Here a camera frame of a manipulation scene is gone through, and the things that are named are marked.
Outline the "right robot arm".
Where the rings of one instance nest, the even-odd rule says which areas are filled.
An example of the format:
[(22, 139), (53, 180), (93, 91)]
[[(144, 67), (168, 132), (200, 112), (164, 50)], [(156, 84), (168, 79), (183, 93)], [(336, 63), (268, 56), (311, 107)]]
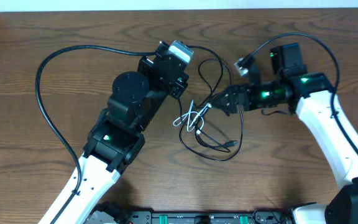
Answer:
[(310, 73), (297, 43), (270, 49), (276, 81), (261, 83), (258, 71), (239, 59), (235, 66), (249, 82), (230, 85), (211, 104), (226, 113), (287, 104), (310, 130), (328, 161), (339, 189), (327, 205), (297, 205), (280, 223), (358, 223), (358, 133), (344, 114), (334, 87), (323, 72)]

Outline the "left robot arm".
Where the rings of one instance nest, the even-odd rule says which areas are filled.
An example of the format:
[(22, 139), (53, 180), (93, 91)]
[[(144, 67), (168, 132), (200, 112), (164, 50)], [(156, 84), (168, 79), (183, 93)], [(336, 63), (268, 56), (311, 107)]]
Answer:
[(88, 134), (75, 170), (41, 223), (84, 223), (101, 197), (118, 181), (145, 144), (143, 131), (167, 96), (179, 98), (187, 87), (184, 72), (194, 52), (168, 48), (142, 54), (136, 71), (112, 84), (107, 108)]

